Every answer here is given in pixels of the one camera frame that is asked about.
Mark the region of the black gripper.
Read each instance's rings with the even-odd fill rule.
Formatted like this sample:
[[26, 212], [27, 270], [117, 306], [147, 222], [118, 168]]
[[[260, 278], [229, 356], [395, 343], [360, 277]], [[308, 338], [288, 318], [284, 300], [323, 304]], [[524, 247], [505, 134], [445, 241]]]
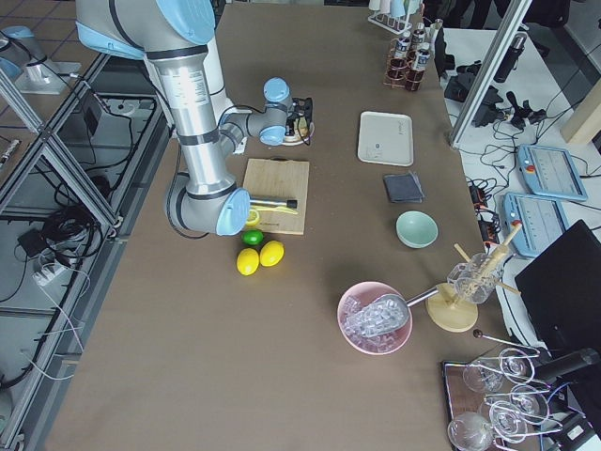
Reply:
[[293, 98], [285, 124], [285, 137], [309, 137], [313, 123], [313, 99]]

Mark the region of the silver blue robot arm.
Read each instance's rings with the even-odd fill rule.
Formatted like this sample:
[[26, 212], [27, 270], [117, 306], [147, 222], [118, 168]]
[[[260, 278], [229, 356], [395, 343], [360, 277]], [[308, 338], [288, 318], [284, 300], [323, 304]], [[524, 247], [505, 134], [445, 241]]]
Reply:
[[252, 136], [279, 146], [311, 99], [294, 98], [285, 80], [269, 79], [265, 106], [255, 112], [232, 104], [224, 92], [209, 1], [79, 1], [80, 42], [100, 53], [140, 60], [163, 95], [187, 170], [175, 175], [165, 200], [174, 227], [219, 236], [238, 234], [251, 207], [226, 158]]

